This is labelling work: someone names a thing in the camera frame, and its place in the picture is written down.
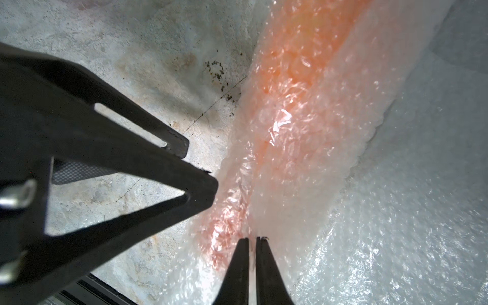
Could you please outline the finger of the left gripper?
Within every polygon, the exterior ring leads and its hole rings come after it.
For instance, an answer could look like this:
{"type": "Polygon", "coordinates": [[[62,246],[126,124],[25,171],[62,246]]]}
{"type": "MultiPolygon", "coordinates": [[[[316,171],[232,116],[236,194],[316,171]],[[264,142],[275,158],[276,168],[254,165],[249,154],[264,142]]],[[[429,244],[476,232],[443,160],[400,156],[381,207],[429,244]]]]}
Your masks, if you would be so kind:
{"type": "Polygon", "coordinates": [[[166,142],[165,150],[185,158],[189,140],[141,108],[93,72],[80,64],[1,43],[1,59],[27,67],[48,82],[62,88],[86,104],[102,104],[130,122],[166,142]]]}
{"type": "Polygon", "coordinates": [[[1,70],[1,303],[39,304],[89,274],[156,304],[216,180],[108,108],[1,70]]]}

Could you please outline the bubble wrap sheet of green glass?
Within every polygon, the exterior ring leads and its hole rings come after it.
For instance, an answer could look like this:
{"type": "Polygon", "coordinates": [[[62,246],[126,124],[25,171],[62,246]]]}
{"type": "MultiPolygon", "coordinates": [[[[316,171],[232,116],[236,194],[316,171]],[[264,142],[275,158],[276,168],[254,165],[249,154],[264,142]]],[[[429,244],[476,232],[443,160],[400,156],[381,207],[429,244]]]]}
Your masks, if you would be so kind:
{"type": "Polygon", "coordinates": [[[456,1],[352,171],[296,304],[487,303],[487,2],[456,1]]]}

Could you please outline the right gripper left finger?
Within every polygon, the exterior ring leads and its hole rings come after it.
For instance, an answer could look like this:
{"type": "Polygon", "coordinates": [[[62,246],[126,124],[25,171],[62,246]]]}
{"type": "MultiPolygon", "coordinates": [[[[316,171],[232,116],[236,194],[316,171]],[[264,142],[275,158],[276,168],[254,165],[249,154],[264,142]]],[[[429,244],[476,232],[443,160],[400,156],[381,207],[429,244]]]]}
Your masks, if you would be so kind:
{"type": "Polygon", "coordinates": [[[249,304],[249,239],[236,245],[221,288],[213,305],[249,304]]]}

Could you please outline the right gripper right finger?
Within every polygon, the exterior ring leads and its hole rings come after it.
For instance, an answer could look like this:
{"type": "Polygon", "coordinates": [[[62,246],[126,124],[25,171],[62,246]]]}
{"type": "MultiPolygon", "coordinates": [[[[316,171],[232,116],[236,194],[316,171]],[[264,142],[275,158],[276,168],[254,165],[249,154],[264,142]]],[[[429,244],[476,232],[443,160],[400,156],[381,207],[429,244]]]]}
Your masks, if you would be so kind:
{"type": "Polygon", "coordinates": [[[294,305],[266,237],[257,238],[255,259],[257,305],[294,305]]]}

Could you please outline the orange glass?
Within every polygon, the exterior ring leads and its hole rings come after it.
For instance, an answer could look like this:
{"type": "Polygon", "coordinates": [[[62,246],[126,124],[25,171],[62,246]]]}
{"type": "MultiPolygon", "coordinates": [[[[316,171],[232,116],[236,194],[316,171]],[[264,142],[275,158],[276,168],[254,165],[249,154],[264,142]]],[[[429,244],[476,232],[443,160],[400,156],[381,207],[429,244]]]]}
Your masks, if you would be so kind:
{"type": "Polygon", "coordinates": [[[451,1],[275,1],[241,88],[212,207],[159,304],[210,304],[237,243],[268,242],[287,288],[451,1]]]}

